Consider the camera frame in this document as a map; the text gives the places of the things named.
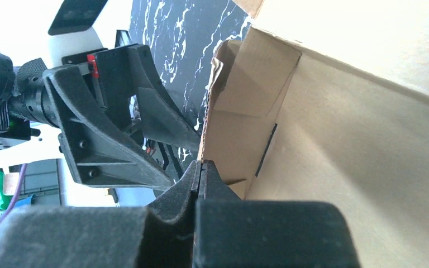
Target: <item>black marble surface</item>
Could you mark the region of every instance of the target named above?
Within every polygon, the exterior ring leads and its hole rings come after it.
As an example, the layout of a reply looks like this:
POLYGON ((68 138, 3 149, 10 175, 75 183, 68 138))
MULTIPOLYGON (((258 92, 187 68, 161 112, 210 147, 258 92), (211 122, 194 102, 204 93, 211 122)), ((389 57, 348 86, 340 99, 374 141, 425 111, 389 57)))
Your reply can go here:
MULTIPOLYGON (((134 0, 132 42, 151 47, 167 91, 195 130, 201 130, 211 59, 225 40, 246 35, 250 18, 231 0, 134 0)), ((186 168, 196 152, 175 149, 186 168)))

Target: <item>corrugated cardboard edge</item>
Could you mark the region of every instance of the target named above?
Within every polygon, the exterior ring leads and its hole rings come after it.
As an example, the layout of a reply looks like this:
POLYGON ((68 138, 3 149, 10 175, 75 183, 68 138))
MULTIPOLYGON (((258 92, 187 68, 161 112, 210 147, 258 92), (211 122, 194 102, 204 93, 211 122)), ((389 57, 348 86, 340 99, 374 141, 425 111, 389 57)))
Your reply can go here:
POLYGON ((209 119, 209 115, 210 115, 209 107, 210 107, 210 102, 211 102, 212 89, 213 89, 213 85, 215 84, 216 80, 218 79, 222 69, 223 69, 223 62, 221 62, 216 57, 214 57, 211 60, 211 73, 209 75, 208 91, 206 92, 206 111, 204 113, 203 130, 202 130, 202 134, 201 134, 201 142, 199 145, 198 156, 197 156, 197 160, 200 160, 200 161, 203 161, 204 143, 205 143, 208 119, 209 119))
POLYGON ((244 12, 252 18, 256 18, 264 4, 264 0, 233 0, 244 12))
POLYGON ((429 91, 424 90, 422 88, 419 88, 413 84, 405 83, 404 81, 393 81, 387 78, 383 78, 380 76, 377 76, 373 73, 361 70, 359 68, 356 68, 348 63, 345 63, 343 61, 339 61, 335 58, 332 58, 330 56, 327 56, 325 54, 319 53, 315 50, 312 50, 304 45, 301 44, 301 42, 292 42, 289 40, 286 40, 282 38, 281 36, 278 36, 272 32, 266 31, 262 28, 258 28, 255 25, 252 26, 256 30, 259 30, 261 32, 264 32, 286 44, 289 44, 291 47, 300 50, 303 54, 318 60, 322 63, 325 63, 331 67, 334 67, 338 70, 345 71, 349 74, 358 76, 360 78, 363 78, 365 80, 368 80, 372 83, 375 83, 377 85, 380 85, 381 87, 389 88, 399 94, 408 96, 410 98, 413 98, 415 100, 427 103, 429 105, 429 91))

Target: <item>black plastic bracket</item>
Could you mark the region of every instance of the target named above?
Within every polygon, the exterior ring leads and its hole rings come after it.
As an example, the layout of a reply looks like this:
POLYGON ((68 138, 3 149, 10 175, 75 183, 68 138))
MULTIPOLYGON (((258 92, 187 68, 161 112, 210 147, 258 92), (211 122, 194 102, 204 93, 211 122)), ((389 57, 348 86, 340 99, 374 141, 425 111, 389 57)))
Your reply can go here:
POLYGON ((44 79, 61 128, 61 149, 77 183, 157 190, 173 184, 157 162, 100 109, 77 66, 46 70, 44 79))
POLYGON ((49 35, 82 32, 93 26, 108 0, 65 0, 60 6, 49 35))
MULTIPOLYGON (((187 123, 163 86, 149 46, 134 44, 93 55, 99 71, 99 86, 101 91, 106 92, 108 99, 120 99, 119 95, 110 91, 112 88, 128 88, 129 92, 120 93, 126 97, 134 95, 132 90, 135 90, 142 131, 146 138, 198 151, 200 136, 187 123)), ((108 106, 120 107, 111 103, 108 106)), ((106 113, 110 113, 108 116, 114 119, 120 118, 122 114, 119 109, 106 113)))

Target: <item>red tab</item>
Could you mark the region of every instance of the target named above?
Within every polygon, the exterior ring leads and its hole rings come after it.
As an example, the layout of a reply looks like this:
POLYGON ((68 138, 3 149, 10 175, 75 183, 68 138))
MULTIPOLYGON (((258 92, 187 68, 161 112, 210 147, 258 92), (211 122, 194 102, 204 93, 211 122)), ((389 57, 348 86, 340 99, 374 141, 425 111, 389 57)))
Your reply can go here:
POLYGON ((99 78, 98 65, 96 64, 96 59, 93 54, 86 55, 88 62, 93 66, 93 70, 91 71, 91 76, 94 78, 99 78))

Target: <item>wire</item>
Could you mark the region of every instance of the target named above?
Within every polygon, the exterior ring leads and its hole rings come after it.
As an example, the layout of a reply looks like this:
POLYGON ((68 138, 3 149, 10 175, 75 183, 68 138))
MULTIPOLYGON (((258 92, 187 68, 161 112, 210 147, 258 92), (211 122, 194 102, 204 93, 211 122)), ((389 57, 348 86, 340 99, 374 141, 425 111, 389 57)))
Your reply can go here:
POLYGON ((7 207, 6 211, 4 212, 4 215, 0 218, 0 225, 2 221, 9 215, 11 210, 16 205, 17 201, 19 200, 19 193, 21 192, 24 177, 25 177, 25 171, 27 170, 27 164, 22 164, 21 172, 19 174, 19 181, 17 182, 17 188, 16 192, 14 193, 14 196, 11 199, 11 202, 9 203, 9 206, 7 207))

